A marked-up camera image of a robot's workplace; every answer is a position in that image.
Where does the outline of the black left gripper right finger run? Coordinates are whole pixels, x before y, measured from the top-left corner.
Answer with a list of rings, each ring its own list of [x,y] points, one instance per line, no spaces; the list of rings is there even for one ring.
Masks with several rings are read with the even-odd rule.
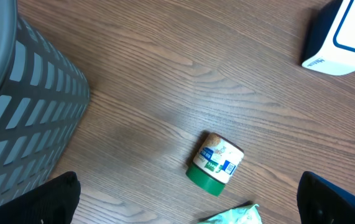
[[[355,195],[305,171],[297,190],[302,224],[355,224]]]

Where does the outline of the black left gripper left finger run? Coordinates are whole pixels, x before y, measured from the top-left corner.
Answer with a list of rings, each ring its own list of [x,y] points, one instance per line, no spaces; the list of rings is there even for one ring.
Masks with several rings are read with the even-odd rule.
[[[77,175],[68,171],[0,206],[0,224],[69,224],[80,201]]]

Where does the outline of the teal snack packet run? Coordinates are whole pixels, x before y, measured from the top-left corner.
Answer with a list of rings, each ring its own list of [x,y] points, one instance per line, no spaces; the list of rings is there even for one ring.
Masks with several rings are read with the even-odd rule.
[[[232,208],[198,222],[198,224],[262,224],[258,204]]]

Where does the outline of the green lid white jar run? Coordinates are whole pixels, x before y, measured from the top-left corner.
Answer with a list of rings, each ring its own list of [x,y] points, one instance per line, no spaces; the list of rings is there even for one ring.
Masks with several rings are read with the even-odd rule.
[[[244,151],[216,133],[210,133],[189,165],[186,176],[211,195],[219,196],[230,181]]]

